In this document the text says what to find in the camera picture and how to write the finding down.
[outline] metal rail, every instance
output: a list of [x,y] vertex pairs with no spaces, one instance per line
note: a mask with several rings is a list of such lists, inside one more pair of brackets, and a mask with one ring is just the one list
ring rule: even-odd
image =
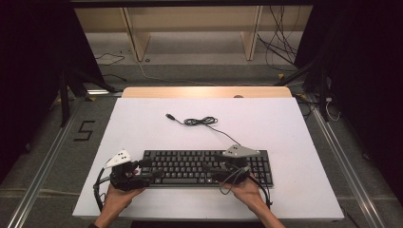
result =
[[63,146],[63,143],[67,137],[67,133],[70,130],[72,123],[74,122],[74,118],[77,114],[77,111],[83,104],[83,102],[84,98],[79,98],[76,100],[76,102],[74,102],[73,108],[71,109],[72,114],[70,118],[68,119],[65,126],[60,128],[59,133],[56,136],[56,139],[53,141],[50,150],[48,151],[44,161],[41,164],[41,167],[39,168],[34,179],[32,180],[26,194],[21,199],[20,203],[15,209],[8,225],[9,228],[23,227],[24,222],[29,215],[29,211],[32,208],[33,203],[35,202],[36,197],[38,196],[38,193],[41,190],[42,185],[44,184],[48,176],[48,173],[52,165],[54,164],[57,155],[59,154],[61,147]]
[[[309,100],[311,100],[311,102],[316,101],[315,97],[312,95],[309,96]],[[318,110],[314,110],[314,115],[317,119],[320,129],[323,132],[323,135],[326,137],[328,144],[331,146],[337,163],[340,166],[346,181],[349,183],[350,189],[352,190],[355,199],[365,216],[365,219],[368,221],[368,224],[373,228],[386,227],[382,217],[379,215],[379,212],[367,193],[367,190],[359,179],[358,174],[344,153],[344,150],[341,147],[341,144],[339,143],[332,127],[329,125],[329,123],[325,123],[323,121]]]

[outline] keyboard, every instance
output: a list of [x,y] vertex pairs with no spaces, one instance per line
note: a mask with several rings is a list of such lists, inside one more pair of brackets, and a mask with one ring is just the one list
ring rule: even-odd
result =
[[[163,175],[150,187],[217,187],[219,183],[202,168],[203,163],[220,168],[215,154],[224,150],[145,150],[143,159],[151,159],[151,166],[143,167],[143,174],[162,169]],[[272,172],[266,150],[258,156],[246,157],[251,172],[263,186],[273,187]]]

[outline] floor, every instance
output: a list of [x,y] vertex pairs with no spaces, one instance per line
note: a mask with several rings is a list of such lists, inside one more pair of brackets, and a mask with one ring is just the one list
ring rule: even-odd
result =
[[[301,34],[301,32],[290,34],[289,43],[294,48],[297,48]],[[268,41],[273,33],[263,32],[260,36]],[[200,86],[200,83],[219,86],[270,85],[295,69],[270,51],[266,53],[266,47],[262,42],[257,43],[254,60],[246,61],[240,34],[237,32],[152,34],[146,55],[140,65],[134,61],[125,34],[89,33],[87,39],[94,56],[98,58],[101,71],[106,75],[106,81],[113,86]],[[300,87],[302,81],[303,78],[300,78],[289,84],[293,93],[302,93]],[[88,88],[99,89],[93,85],[88,85]],[[313,94],[306,96],[306,99],[315,98]],[[21,156],[0,185],[2,205],[0,227],[7,227],[10,224],[15,210],[22,206],[21,201],[35,184],[32,180],[38,180],[37,174],[42,168],[42,162],[51,153],[55,154],[55,158],[50,162],[49,170],[42,178],[43,183],[35,193],[36,197],[27,207],[27,216],[23,218],[24,227],[88,225],[87,220],[73,218],[71,212],[86,180],[91,160],[103,137],[108,115],[117,99],[116,96],[110,95],[90,97],[90,100],[71,101],[72,113],[79,121],[73,122],[68,127],[63,143],[59,147],[53,144],[63,133],[59,126],[61,107],[58,101],[55,101],[54,107],[32,139],[30,152]],[[346,214],[346,218],[339,222],[285,220],[284,224],[287,227],[356,227],[356,222],[359,227],[402,227],[402,206],[376,167],[371,161],[363,159],[365,149],[356,138],[348,121],[341,116],[338,121],[321,123],[316,109],[307,104],[301,104],[300,108],[301,114],[306,114],[306,124],[336,197],[350,217]],[[329,111],[334,113],[336,118],[336,107],[331,106]],[[91,141],[75,142],[74,139],[82,137],[79,129],[82,127],[82,122],[87,120],[95,122],[90,126],[94,132]],[[325,132],[330,130],[334,132],[336,139],[333,136],[325,136]],[[331,146],[331,142],[338,142],[338,145]],[[356,181],[353,180],[352,183],[346,178],[348,173],[343,167],[345,162],[336,158],[339,154],[345,155],[347,161],[354,164],[353,172],[363,192],[357,193],[352,187],[357,184]],[[365,212],[362,209],[362,202],[369,202],[375,209],[374,213]],[[130,227],[130,224],[131,221],[128,220],[117,220],[112,227]]]

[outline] wooden edge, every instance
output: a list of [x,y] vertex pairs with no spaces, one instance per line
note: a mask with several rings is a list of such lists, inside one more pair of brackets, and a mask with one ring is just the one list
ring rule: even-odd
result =
[[290,98],[285,86],[127,87],[122,98]]

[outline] wrist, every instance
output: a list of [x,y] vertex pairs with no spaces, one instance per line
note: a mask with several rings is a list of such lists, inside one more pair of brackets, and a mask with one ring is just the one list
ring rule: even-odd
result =
[[256,215],[264,213],[264,211],[269,210],[266,203],[263,200],[255,200],[248,205],[249,210],[251,210]]
[[119,214],[103,210],[101,215],[95,220],[94,225],[99,228],[109,227],[109,225],[119,216]]

